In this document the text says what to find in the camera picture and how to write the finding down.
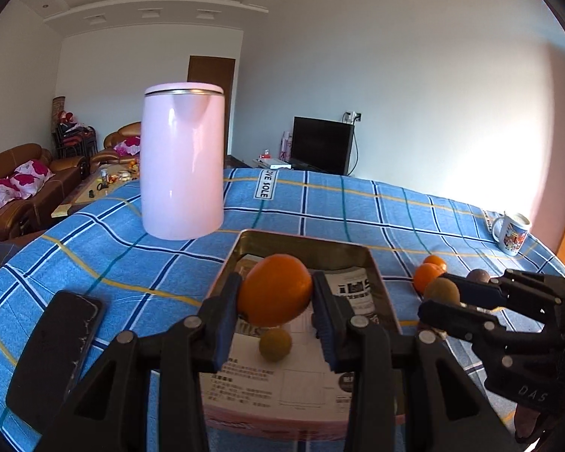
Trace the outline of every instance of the white wall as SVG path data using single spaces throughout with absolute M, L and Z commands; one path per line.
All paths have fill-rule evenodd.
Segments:
M 19 0 L 0 14 L 0 152 L 52 147 L 50 115 L 61 37 Z
M 278 151 L 294 116 L 358 111 L 356 176 L 531 217 L 552 177 L 534 232 L 558 244 L 565 33 L 542 0 L 288 0 L 242 61 L 240 159 Z
M 56 83 L 65 108 L 93 126 L 99 144 L 142 118 L 145 90 L 186 81 L 191 55 L 238 60 L 243 32 L 222 27 L 149 24 L 103 29 L 63 41 Z M 232 137 L 236 77 L 229 137 Z

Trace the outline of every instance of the smartphone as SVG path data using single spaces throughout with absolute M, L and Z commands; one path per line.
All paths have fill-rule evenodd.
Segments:
M 77 383 L 104 312 L 102 301 L 61 290 L 27 340 L 6 405 L 37 432 L 44 433 Z

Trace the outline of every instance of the pink bottle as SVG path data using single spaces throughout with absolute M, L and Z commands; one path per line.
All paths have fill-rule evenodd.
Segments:
M 147 89 L 140 137 L 145 231 L 188 240 L 217 230 L 224 220 L 223 90 L 205 83 Z

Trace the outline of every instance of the television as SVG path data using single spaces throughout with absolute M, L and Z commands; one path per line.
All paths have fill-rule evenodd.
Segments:
M 289 163 L 296 170 L 347 175 L 354 125 L 295 117 Z

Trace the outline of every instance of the pink pillow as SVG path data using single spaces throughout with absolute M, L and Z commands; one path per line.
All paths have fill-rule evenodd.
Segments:
M 42 183 L 55 175 L 44 163 L 38 160 L 29 160 L 27 163 L 23 163 L 15 169 L 15 173 L 25 173 L 34 176 L 42 180 Z
M 9 180 L 21 193 L 21 199 L 29 199 L 32 195 L 36 195 L 44 186 L 42 179 L 27 173 L 15 173 Z
M 137 155 L 140 152 L 140 136 L 129 137 L 125 141 L 116 144 L 113 149 L 119 156 Z
M 18 191 L 18 188 L 12 185 L 9 179 L 0 178 L 0 209 L 11 200 L 20 198 L 21 192 Z

